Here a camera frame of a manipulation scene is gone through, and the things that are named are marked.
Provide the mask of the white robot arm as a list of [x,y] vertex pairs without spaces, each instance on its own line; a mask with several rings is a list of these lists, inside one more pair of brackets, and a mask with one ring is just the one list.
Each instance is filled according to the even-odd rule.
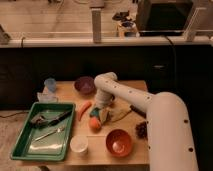
[[108,106],[114,95],[146,114],[150,171],[199,171],[188,110],[178,95],[120,84],[114,72],[96,76],[94,83],[98,108]]

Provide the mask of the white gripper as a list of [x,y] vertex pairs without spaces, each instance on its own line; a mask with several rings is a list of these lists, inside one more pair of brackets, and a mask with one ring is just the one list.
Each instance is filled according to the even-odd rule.
[[98,89],[95,95],[95,106],[99,109],[109,106],[114,100],[114,96],[108,92]]

